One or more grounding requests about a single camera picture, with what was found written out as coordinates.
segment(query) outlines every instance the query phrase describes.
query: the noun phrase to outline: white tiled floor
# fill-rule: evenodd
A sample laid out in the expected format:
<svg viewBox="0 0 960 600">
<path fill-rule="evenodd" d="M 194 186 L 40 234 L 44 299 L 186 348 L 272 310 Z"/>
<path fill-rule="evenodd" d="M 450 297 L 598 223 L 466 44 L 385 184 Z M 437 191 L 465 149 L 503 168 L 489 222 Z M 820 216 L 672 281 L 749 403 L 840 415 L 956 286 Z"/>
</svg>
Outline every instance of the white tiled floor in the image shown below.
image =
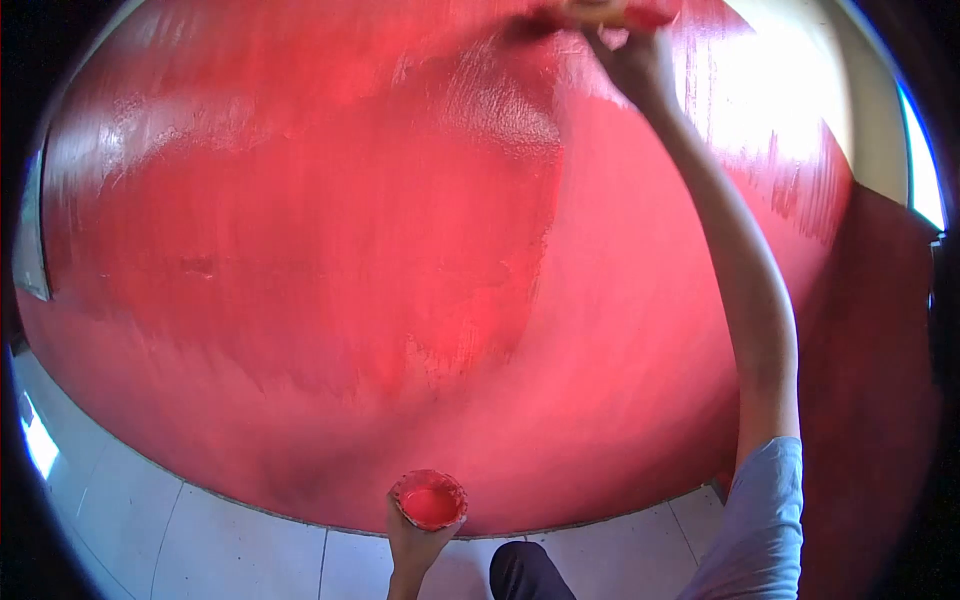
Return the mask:
<svg viewBox="0 0 960 600">
<path fill-rule="evenodd" d="M 64 533 L 107 600 L 386 597 L 383 538 L 269 516 L 158 468 L 77 408 L 30 352 L 17 384 L 60 449 L 47 478 Z M 580 600 L 673 598 L 719 528 L 720 502 L 701 488 L 645 511 L 513 539 L 454 540 L 420 600 L 491 598 L 493 552 L 509 540 L 546 548 Z"/>
</svg>

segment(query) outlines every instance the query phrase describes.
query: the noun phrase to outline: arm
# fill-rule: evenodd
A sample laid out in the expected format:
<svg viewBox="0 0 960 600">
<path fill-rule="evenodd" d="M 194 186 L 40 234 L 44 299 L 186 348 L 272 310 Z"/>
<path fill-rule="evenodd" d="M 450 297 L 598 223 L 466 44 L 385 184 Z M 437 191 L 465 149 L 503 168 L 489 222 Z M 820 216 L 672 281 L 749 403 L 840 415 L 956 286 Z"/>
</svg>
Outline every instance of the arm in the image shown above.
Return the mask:
<svg viewBox="0 0 960 600">
<path fill-rule="evenodd" d="M 427 569 L 460 531 L 465 520 L 440 531 L 422 531 L 403 516 L 396 501 L 387 494 L 387 538 L 394 559 L 387 600 L 417 600 Z"/>
<path fill-rule="evenodd" d="M 660 137 L 700 217 L 740 381 L 739 467 L 772 438 L 800 437 L 790 296 L 753 214 L 677 102 L 666 32 L 631 32 L 616 50 L 595 28 L 585 28 L 584 36 L 611 81 Z"/>
</svg>

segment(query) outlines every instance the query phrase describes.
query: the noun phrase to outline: dark pants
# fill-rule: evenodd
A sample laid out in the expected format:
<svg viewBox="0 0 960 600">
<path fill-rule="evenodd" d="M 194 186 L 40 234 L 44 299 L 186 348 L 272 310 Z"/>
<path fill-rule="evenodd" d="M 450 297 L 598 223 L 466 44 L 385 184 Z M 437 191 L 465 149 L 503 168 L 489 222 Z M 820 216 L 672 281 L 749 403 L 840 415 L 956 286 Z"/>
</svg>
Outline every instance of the dark pants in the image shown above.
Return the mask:
<svg viewBox="0 0 960 600">
<path fill-rule="evenodd" d="M 538 543 L 510 541 L 490 561 L 493 600 L 576 600 Z"/>
</svg>

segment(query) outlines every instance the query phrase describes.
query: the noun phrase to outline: gray t-shirt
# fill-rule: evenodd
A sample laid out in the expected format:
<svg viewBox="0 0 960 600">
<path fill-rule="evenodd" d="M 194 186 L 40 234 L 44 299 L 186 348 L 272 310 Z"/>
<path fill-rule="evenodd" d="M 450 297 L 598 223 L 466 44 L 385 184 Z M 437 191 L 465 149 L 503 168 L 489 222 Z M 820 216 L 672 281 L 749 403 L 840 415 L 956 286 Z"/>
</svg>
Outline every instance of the gray t-shirt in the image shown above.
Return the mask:
<svg viewBox="0 0 960 600">
<path fill-rule="evenodd" d="M 797 597 L 804 532 L 803 447 L 774 438 L 736 471 L 720 533 L 680 600 Z"/>
</svg>

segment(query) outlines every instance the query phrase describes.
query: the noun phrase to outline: red painted wall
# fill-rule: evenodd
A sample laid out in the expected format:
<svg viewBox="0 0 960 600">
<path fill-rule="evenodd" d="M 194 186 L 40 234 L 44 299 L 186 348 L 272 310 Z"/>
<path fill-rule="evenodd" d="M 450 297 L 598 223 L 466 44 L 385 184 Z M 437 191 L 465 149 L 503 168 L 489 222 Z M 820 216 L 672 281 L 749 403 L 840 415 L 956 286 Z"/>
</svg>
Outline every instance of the red painted wall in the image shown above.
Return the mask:
<svg viewBox="0 0 960 600">
<path fill-rule="evenodd" d="M 735 373 L 700 226 L 578 36 L 505 34 L 529 4 L 148 0 L 50 127 L 40 362 L 148 458 L 322 524 L 380 530 L 412 468 L 463 483 L 466 534 L 709 479 Z M 744 75 L 779 40 L 719 0 L 675 33 L 809 329 L 847 162 Z"/>
</svg>

